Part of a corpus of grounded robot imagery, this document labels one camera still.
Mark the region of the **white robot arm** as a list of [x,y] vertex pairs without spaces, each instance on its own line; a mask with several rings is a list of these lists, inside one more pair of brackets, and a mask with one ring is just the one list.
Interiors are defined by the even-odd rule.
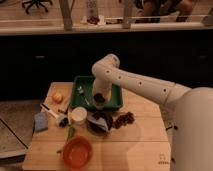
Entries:
[[189,88],[119,66],[114,54],[93,64],[93,95],[107,103],[114,84],[169,109],[174,114],[170,171],[213,171],[213,88]]

